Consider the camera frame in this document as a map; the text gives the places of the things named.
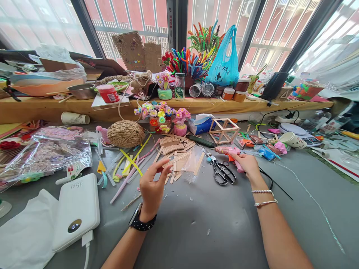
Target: scissors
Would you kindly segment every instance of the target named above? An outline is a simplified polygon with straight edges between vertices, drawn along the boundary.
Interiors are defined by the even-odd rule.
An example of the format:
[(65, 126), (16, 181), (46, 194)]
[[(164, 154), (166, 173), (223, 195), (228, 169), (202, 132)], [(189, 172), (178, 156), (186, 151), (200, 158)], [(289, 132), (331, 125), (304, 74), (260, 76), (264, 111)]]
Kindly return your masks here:
[(205, 152), (205, 153), (209, 158), (211, 158), (210, 164), (213, 165), (214, 179), (216, 180), (216, 182), (219, 185), (224, 186), (224, 185), (227, 185), (228, 182), (230, 182), (231, 184), (236, 182), (236, 180), (237, 180), (236, 176), (227, 167), (227, 165), (225, 165), (224, 163), (218, 162), (217, 159), (211, 153), (209, 153), (209, 152)]

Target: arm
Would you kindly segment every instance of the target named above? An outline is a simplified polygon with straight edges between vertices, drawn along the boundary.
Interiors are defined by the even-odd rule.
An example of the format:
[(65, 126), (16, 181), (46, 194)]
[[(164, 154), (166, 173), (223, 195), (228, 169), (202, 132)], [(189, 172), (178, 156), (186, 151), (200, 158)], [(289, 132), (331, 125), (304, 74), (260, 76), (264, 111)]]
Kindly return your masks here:
[[(140, 179), (139, 187), (143, 198), (143, 206), (139, 215), (141, 222), (149, 222), (157, 214), (157, 210), (162, 202), (166, 177), (171, 172), (170, 169), (172, 167), (172, 165), (168, 165), (162, 168), (167, 162), (169, 160), (152, 164)], [(153, 181), (156, 173), (160, 172), (159, 180)], [(104, 265), (102, 265), (102, 269), (133, 268), (146, 233), (130, 227), (113, 249)]]
[[(267, 190), (254, 156), (232, 154), (243, 169), (251, 183), (252, 190)], [(272, 194), (253, 194), (256, 203), (273, 201)], [(313, 268), (307, 255), (300, 247), (287, 221), (276, 203), (257, 208), (261, 224), (264, 250), (271, 269)]]

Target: orange bowl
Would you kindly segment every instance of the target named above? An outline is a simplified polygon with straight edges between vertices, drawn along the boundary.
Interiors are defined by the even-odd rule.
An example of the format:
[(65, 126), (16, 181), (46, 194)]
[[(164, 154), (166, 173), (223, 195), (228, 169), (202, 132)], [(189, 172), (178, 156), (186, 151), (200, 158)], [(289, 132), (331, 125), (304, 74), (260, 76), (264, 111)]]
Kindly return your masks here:
[(57, 93), (48, 95), (47, 93), (51, 92), (67, 92), (67, 88), (71, 86), (76, 86), (79, 84), (83, 84), (83, 79), (70, 80), (70, 81), (62, 81), (56, 84), (42, 84), (37, 86), (15, 86), (11, 85), (12, 88), (18, 90), (19, 92), (25, 93), (31, 96), (52, 96), (57, 95)]

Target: hand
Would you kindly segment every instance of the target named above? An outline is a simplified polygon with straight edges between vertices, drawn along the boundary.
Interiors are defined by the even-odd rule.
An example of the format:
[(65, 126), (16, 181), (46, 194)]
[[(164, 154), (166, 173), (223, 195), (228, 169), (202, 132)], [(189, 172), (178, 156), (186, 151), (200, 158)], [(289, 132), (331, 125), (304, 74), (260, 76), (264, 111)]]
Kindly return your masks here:
[[(139, 215), (141, 222), (149, 222), (157, 214), (162, 202), (163, 188), (167, 175), (171, 173), (171, 164), (162, 168), (162, 166), (168, 162), (169, 159), (152, 164), (139, 181), (139, 188), (143, 198), (143, 206)], [(157, 173), (161, 173), (160, 179), (153, 181)]]
[(259, 166), (257, 160), (253, 155), (240, 154), (237, 155), (235, 153), (230, 152), (230, 155), (233, 159), (239, 162), (240, 166), (242, 166), (243, 170), (247, 173), (248, 177), (261, 176), (261, 172), (259, 171)]

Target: left hand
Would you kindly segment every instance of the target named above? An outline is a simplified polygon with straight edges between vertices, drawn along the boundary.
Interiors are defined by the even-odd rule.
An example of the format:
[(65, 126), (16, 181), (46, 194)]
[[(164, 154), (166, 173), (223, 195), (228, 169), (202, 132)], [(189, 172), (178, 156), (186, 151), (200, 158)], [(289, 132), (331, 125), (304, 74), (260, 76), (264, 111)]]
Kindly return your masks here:
[[(171, 173), (172, 164), (165, 168), (162, 166), (169, 162), (169, 159), (152, 164), (139, 181), (139, 188), (142, 193), (143, 206), (139, 215), (141, 222), (149, 222), (157, 214), (163, 197), (163, 188), (167, 175)], [(158, 181), (153, 181), (154, 176), (161, 173)]]

